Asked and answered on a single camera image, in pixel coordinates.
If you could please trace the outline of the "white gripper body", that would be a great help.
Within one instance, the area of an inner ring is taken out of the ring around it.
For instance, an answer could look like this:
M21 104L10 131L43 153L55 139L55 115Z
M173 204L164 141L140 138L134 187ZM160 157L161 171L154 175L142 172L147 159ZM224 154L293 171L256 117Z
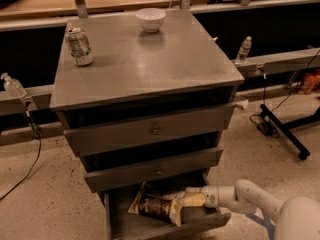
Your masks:
M204 186L201 190L201 194L205 198L204 206L207 208L216 208L219 204L219 195L217 186Z

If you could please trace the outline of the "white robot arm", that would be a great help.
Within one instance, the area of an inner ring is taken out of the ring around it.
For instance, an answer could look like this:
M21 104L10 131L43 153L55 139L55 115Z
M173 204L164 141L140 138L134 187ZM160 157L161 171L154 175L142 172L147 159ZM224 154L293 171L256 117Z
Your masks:
M281 201L253 182L240 179L234 186L187 187L183 207L224 207L234 213L264 212L274 223L274 240L320 240L320 202L298 196Z

